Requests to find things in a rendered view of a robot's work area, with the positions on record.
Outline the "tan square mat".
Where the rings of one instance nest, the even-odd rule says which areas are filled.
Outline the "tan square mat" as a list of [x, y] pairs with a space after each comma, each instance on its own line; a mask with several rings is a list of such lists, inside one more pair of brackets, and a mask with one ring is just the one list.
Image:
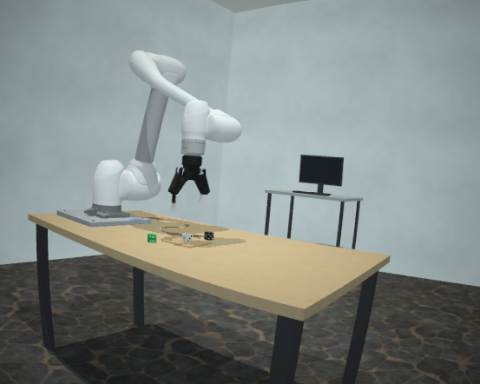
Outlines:
[[167, 240], [161, 240], [161, 241], [172, 243], [172, 244], [179, 245], [179, 246], [186, 247], [186, 248], [193, 248], [193, 247], [199, 247], [199, 246], [203, 246], [203, 245], [212, 244], [211, 242], [204, 242], [204, 241], [200, 241], [200, 240], [196, 240], [196, 239], [192, 239], [192, 242], [183, 242], [182, 237], [167, 239]]

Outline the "white die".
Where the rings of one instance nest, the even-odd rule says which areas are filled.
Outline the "white die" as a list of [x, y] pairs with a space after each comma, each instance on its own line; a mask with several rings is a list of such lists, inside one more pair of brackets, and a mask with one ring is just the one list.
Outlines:
[[182, 241], [183, 242], [192, 242], [192, 237], [193, 235], [192, 234], [182, 234]]

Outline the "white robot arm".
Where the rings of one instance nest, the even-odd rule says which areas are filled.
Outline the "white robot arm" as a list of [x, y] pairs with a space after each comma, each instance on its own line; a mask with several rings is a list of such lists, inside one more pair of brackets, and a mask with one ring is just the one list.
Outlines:
[[84, 213], [100, 218], [129, 217], [122, 212], [122, 201], [147, 200], [159, 194], [161, 178], [154, 157], [168, 98], [185, 106], [181, 122], [181, 153], [184, 156], [204, 155], [206, 138], [214, 142], [233, 142], [242, 131], [236, 119], [219, 109], [211, 109], [207, 102], [176, 87], [187, 74], [178, 60], [137, 50], [131, 54], [129, 66], [152, 87], [135, 158], [129, 162], [127, 170], [117, 160], [101, 161], [96, 168], [93, 204]]

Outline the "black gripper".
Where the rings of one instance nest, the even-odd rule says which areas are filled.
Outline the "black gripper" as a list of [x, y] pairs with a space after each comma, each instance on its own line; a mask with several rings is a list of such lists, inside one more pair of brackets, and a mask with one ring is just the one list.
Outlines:
[[200, 166], [202, 164], [202, 157], [183, 156], [182, 164], [183, 168], [176, 168], [174, 178], [168, 189], [168, 192], [172, 194], [171, 212], [178, 213], [178, 193], [180, 192], [186, 181], [188, 181], [188, 179], [193, 180], [198, 190], [200, 191], [199, 211], [204, 212], [206, 206], [206, 195], [208, 195], [210, 189], [207, 182], [206, 170], [200, 169]]

